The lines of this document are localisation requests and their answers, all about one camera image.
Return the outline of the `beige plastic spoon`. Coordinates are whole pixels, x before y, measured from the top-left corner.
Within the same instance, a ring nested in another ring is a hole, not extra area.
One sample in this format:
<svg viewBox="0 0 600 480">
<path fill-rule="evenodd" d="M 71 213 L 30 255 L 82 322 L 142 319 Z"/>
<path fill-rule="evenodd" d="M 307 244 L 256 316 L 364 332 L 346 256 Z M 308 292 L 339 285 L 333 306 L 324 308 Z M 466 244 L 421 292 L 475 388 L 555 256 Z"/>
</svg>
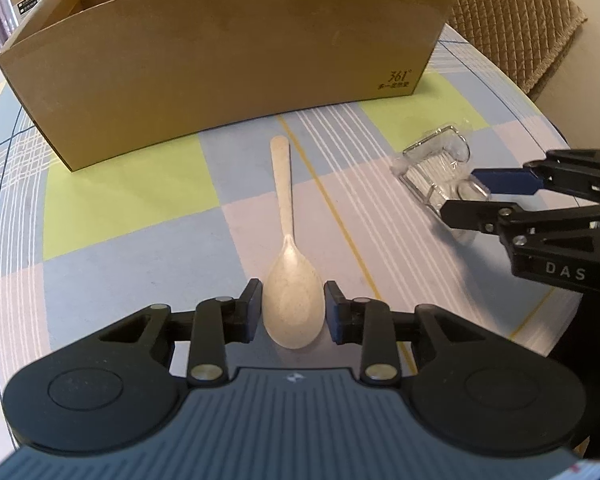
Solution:
<svg viewBox="0 0 600 480">
<path fill-rule="evenodd" d="M 263 324 L 276 344 L 301 349 L 317 338 L 325 321 L 323 284 L 294 240 L 290 145 L 284 136 L 270 143 L 283 245 L 263 285 Z"/>
</svg>

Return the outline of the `brown quilted chair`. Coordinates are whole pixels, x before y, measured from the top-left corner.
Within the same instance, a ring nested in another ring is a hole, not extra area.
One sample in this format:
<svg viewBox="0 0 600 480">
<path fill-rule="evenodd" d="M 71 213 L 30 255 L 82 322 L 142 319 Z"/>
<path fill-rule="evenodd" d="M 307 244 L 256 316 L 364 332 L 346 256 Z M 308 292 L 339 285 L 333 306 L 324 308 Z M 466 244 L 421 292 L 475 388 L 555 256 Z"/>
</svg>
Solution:
<svg viewBox="0 0 600 480">
<path fill-rule="evenodd" d="M 586 15 L 572 0 L 456 0 L 449 24 L 535 100 Z"/>
</svg>

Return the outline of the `checked tablecloth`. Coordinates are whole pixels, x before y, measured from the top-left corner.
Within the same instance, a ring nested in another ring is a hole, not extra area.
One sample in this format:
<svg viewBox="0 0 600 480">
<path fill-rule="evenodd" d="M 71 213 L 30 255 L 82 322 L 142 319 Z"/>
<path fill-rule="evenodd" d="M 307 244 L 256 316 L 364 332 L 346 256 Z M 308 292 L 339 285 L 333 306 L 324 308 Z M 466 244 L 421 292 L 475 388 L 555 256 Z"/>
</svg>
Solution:
<svg viewBox="0 0 600 480">
<path fill-rule="evenodd" d="M 21 367 L 141 307 L 188 310 L 263 278 L 282 241 L 270 159 L 281 134 L 297 244 L 323 278 L 398 310 L 432 302 L 550 352 L 579 296 L 514 278 L 492 236 L 457 244 L 393 177 L 393 156 L 448 122 L 479 167 L 518 166 L 562 145 L 453 29 L 408 98 L 243 122 L 78 172 L 0 74 L 0 400 Z"/>
</svg>

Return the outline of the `brown cardboard box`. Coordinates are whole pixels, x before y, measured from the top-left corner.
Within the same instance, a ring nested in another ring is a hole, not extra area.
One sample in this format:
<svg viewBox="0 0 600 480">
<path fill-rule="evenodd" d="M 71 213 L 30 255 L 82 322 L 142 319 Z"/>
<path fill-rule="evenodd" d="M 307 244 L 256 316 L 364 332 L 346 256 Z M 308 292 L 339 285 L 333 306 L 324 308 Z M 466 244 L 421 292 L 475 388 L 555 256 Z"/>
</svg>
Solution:
<svg viewBox="0 0 600 480">
<path fill-rule="evenodd" d="M 454 0 L 42 0 L 0 52 L 70 170 L 233 122 L 408 96 Z"/>
</svg>

